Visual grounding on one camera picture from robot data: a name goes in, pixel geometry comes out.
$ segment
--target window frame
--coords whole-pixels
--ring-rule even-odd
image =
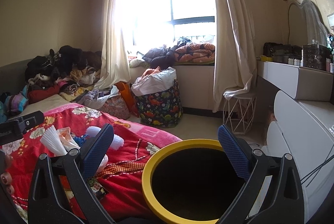
[[[165,23],[171,24],[173,26],[173,41],[175,41],[175,25],[178,24],[190,24],[190,23],[214,23],[214,16],[204,16],[204,17],[192,17],[192,18],[183,18],[183,19],[174,19],[173,16],[173,0],[170,0],[170,11],[171,11],[171,21],[167,21]],[[133,35],[133,45],[136,45],[134,35]]]

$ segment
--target white tissue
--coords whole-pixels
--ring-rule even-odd
[[[96,126],[89,126],[86,130],[86,135],[88,134],[89,137],[96,137],[96,135],[101,131],[100,127]]]
[[[124,139],[118,135],[114,135],[114,140],[112,141],[110,148],[117,151],[120,147],[123,147],[123,145]]]
[[[86,134],[88,134],[90,137],[96,137],[99,131],[101,131],[100,127],[89,126],[86,130]],[[114,135],[114,140],[112,141],[110,148],[117,151],[120,147],[123,147],[123,145],[124,139],[118,135]]]
[[[53,125],[45,131],[40,141],[49,149],[49,151],[54,153],[55,156],[63,156],[67,154],[67,151],[59,139],[59,134]]]
[[[99,166],[99,168],[97,169],[96,173],[100,173],[101,171],[104,170],[104,168],[106,167],[106,165],[108,164],[109,158],[108,156],[105,154],[105,156],[102,159],[102,162]]]

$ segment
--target headboard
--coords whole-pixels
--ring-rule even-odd
[[[15,95],[23,89],[25,86],[24,72],[29,61],[31,59],[0,67],[0,94],[9,91]]]

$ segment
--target vanity table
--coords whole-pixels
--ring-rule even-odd
[[[300,178],[334,154],[334,105],[329,103],[333,74],[274,62],[258,61],[258,76],[280,90],[274,102],[274,114],[267,132],[265,154],[293,155]],[[268,189],[263,184],[258,203]],[[305,223],[318,211],[334,184],[334,160],[326,164],[303,185]]]

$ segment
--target white curtain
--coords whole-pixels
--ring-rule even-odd
[[[94,88],[109,88],[130,81],[130,69],[121,29],[121,0],[103,0],[101,79]]]
[[[244,0],[216,0],[217,47],[213,86],[213,111],[223,97],[249,92],[256,76],[251,22]]]

